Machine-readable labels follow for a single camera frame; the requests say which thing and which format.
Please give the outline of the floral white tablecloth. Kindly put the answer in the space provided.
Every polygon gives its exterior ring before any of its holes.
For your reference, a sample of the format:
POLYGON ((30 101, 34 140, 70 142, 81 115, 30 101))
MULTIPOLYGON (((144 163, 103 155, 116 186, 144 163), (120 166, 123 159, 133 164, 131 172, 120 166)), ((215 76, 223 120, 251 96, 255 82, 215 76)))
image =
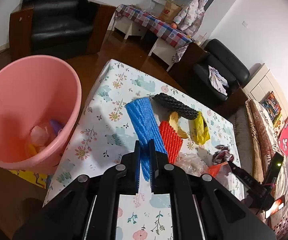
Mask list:
MULTIPOLYGON (((183 104, 200 111, 209 131, 209 139, 197 144, 193 124, 179 118, 179 127, 187 134, 179 157, 190 173, 199 174, 192 159, 211 165, 218 145, 224 145, 240 164, 233 125, 164 82, 125 63, 109 60, 93 85, 83 114, 51 180, 45 202, 49 202, 81 174, 95 177, 121 161, 139 141, 146 146, 154 140, 156 148, 163 146, 159 138, 160 122, 169 119, 170 112, 156 103, 156 94, 168 94, 183 104)), ((143 159, 139 192, 121 196, 116 228, 117 239, 173 239, 169 195, 151 192, 149 164, 143 159)))

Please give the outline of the orange fruit on table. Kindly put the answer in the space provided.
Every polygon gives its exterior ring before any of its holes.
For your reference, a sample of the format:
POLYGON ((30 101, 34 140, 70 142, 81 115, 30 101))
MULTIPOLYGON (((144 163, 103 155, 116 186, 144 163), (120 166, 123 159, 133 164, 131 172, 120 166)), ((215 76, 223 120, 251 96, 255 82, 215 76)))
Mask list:
POLYGON ((170 26, 171 26, 173 29, 176 29, 176 28, 177 28, 177 25, 176 25, 175 23, 172 23, 170 26))

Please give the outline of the blue foam fruit net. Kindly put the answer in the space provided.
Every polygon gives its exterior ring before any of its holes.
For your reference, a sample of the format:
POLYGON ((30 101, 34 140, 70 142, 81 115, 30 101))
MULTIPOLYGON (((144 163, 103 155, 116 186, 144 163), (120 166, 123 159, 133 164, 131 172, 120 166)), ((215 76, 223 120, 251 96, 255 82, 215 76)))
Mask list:
POLYGON ((128 116, 141 145, 141 167, 145 181, 150 181, 149 141, 154 140, 155 149, 167 154, 160 135, 152 106, 148 98, 139 98, 126 104, 128 116))

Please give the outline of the yellow foam fruit net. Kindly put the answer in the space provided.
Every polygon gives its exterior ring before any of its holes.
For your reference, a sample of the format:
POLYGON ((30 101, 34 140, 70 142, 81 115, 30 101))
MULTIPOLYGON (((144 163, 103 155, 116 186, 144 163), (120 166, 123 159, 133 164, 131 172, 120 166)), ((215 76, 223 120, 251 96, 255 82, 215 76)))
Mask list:
POLYGON ((37 153, 38 153, 36 147, 33 144, 31 144, 30 142, 26 143, 25 152, 26 152, 27 158, 31 158, 31 157, 37 155, 37 153))

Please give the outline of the colourful pillow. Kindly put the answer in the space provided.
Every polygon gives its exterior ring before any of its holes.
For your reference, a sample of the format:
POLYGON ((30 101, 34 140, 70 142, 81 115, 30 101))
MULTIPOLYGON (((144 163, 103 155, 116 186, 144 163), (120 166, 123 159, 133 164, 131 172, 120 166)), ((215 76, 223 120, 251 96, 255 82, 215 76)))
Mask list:
POLYGON ((261 105, 268 112, 272 123, 275 124, 280 119, 282 108, 273 91, 267 95, 267 97, 262 101, 261 105))

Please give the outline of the orange fruit peel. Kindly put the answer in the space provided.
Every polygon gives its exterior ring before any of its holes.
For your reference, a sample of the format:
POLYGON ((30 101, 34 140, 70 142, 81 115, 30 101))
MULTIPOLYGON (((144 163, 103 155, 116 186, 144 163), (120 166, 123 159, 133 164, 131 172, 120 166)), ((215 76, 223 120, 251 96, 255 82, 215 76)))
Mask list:
POLYGON ((179 126, 179 115, 177 112, 172 112, 170 114, 168 123, 181 139, 188 139, 187 133, 179 126))

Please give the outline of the black foam fruit net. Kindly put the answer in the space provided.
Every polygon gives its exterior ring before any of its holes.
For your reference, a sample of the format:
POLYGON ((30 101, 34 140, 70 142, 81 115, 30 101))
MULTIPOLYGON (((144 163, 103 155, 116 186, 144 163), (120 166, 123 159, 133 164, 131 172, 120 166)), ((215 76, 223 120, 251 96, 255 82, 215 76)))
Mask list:
POLYGON ((152 97, 154 101, 159 103, 164 108, 176 112, 181 117, 187 119, 187 120, 194 120, 198 116, 198 111, 195 109, 192 109, 185 105, 184 103, 180 102, 179 100, 176 100, 172 96, 169 96, 165 93, 159 93, 152 97))

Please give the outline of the checkered cloth side table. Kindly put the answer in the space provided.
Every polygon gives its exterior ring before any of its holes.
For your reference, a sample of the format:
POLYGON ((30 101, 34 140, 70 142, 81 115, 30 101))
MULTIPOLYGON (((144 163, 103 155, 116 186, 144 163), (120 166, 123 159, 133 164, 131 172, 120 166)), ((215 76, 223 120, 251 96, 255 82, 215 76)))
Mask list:
POLYGON ((143 38, 147 31, 151 31, 157 36, 157 40, 152 45, 149 56, 152 54, 158 56, 168 64, 168 70, 175 64, 176 51, 193 42, 183 32, 172 28, 150 13, 124 4, 116 8, 112 29, 124 33, 125 39, 129 36, 143 38))

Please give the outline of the yellow picture book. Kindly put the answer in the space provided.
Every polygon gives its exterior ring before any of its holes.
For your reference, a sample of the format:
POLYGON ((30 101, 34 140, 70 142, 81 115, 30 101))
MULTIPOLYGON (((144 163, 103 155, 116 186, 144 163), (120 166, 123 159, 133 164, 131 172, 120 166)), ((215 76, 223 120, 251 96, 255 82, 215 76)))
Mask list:
POLYGON ((36 172, 31 172, 31 171, 26 171, 26 170, 10 170, 10 172, 38 187, 41 187, 43 189, 47 188, 48 175, 46 174, 36 173, 36 172))

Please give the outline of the drink cup with straw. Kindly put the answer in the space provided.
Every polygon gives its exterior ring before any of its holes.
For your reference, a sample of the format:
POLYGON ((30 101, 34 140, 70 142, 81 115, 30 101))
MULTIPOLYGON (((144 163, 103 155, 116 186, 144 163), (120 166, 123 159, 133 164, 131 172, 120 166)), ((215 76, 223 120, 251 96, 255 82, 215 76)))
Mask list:
POLYGON ((203 35, 199 35, 198 37, 197 37, 197 39, 196 39, 196 44, 198 45, 198 46, 202 46, 203 45, 203 43, 206 41, 206 35, 207 35, 207 33, 205 33, 205 34, 203 34, 203 35))

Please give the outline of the clear crinkled plastic film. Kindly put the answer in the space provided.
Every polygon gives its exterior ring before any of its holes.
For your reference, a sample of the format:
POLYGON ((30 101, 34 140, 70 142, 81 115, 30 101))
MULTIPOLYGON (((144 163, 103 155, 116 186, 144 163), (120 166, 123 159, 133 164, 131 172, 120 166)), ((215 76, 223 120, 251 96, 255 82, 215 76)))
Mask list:
POLYGON ((200 177, 208 171, 206 163, 198 156, 197 153, 180 152, 175 165, 182 168, 187 174, 200 177))

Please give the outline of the brown cardboard box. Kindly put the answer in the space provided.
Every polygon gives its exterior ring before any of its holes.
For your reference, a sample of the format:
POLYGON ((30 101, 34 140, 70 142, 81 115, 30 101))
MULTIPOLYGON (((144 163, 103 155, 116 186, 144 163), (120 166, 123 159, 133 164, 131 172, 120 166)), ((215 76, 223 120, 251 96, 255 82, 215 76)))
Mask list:
POLYGON ((181 9, 181 6, 178 6, 173 2, 166 2, 164 9, 160 13, 158 19, 171 25, 173 23, 173 19, 175 18, 175 16, 177 16, 181 9))

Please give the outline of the red foam fruit net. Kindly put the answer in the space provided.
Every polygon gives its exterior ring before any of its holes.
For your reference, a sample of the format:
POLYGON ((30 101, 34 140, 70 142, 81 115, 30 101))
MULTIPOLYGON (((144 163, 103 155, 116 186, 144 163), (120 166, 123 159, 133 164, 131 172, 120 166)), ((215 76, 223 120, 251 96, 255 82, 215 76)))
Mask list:
POLYGON ((167 151, 168 162, 175 164, 182 147, 183 139, 179 137, 175 129, 167 121, 160 123, 159 130, 164 148, 167 151))

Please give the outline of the white bed headboard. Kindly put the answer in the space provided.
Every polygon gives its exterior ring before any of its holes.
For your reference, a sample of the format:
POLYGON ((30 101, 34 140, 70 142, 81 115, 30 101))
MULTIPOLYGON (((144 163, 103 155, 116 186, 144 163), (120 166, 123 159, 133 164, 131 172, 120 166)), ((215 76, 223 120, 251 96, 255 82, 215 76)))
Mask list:
POLYGON ((266 64, 262 64, 252 75, 250 81, 243 88, 243 91, 249 99, 258 102, 262 102, 270 92, 274 92, 274 95, 282 108, 283 117, 288 117, 287 99, 279 83, 266 64))

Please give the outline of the purple wrapper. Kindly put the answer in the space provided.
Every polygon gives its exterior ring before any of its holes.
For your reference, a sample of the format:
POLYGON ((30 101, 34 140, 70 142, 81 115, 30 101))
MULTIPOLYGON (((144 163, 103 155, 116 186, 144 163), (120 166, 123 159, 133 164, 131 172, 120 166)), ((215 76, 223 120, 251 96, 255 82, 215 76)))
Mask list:
POLYGON ((50 125, 53 129, 53 132, 55 134, 55 136, 59 135, 59 133, 63 130, 64 125, 62 125, 60 122, 58 122, 57 120, 50 120, 50 125))

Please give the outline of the orange and white wrapper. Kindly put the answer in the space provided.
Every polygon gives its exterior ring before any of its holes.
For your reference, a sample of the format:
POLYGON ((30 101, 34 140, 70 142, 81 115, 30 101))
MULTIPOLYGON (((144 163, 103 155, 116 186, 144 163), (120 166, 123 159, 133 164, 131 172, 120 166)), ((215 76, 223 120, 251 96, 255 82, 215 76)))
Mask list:
POLYGON ((49 137, 47 126, 34 126, 30 132, 30 140, 35 147, 46 146, 49 137))

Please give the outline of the hanging floral child jacket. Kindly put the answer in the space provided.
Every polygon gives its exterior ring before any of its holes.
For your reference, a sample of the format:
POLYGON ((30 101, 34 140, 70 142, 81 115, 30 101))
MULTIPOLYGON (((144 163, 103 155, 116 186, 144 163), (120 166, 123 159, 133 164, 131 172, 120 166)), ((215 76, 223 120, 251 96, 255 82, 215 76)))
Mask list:
POLYGON ((191 0, 175 16, 173 23, 184 34, 193 37, 199 30, 205 16, 205 5, 208 0, 191 0))

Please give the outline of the pink plastic trash bucket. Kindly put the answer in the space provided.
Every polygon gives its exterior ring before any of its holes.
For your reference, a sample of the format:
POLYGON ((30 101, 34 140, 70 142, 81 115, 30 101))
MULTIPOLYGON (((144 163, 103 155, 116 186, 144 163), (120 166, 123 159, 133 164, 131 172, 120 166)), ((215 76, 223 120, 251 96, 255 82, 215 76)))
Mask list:
POLYGON ((0 70, 0 167, 54 174, 77 121, 82 88, 75 70, 47 55, 18 59, 0 70), (64 128, 49 145, 29 156, 31 129, 56 120, 64 128))

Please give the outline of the red mesh net bag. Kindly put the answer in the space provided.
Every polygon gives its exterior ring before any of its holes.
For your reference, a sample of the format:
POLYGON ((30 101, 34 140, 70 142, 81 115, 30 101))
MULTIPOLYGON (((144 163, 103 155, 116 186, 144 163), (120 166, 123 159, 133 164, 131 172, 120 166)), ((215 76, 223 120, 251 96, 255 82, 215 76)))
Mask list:
POLYGON ((220 172, 222 167, 225 167, 228 164, 227 161, 221 163, 221 164, 216 164, 208 167, 207 173, 211 175, 212 177, 216 177, 218 173, 220 172))

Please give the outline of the yellow plastic bag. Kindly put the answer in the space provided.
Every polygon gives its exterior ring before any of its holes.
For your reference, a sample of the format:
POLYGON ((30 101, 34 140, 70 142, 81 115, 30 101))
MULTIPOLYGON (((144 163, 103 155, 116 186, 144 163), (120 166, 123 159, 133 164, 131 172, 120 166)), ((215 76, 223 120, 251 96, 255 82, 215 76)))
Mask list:
POLYGON ((197 116, 189 122, 190 136, 197 145, 204 145, 209 139, 209 129, 201 111, 197 111, 197 116))

